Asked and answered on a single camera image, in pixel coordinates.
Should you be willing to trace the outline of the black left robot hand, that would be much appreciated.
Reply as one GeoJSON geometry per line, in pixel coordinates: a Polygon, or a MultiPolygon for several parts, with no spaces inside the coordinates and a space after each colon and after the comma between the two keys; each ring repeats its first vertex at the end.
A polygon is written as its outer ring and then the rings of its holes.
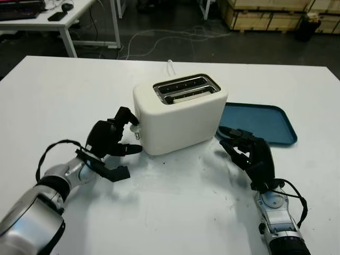
{"type": "Polygon", "coordinates": [[[129,108],[121,106],[114,118],[100,120],[93,126],[87,138],[87,150],[98,158],[107,155],[123,157],[142,152],[141,145],[120,143],[128,123],[138,125],[139,121],[129,108]]]}

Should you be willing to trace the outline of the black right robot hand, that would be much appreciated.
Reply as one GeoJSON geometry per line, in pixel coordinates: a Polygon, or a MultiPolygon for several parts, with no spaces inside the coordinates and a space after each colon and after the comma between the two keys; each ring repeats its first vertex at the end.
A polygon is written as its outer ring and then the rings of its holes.
{"type": "Polygon", "coordinates": [[[220,126],[218,130],[227,136],[220,140],[220,145],[231,161],[246,172],[251,189],[260,193],[275,189],[275,167],[267,141],[242,129],[220,126]]]}

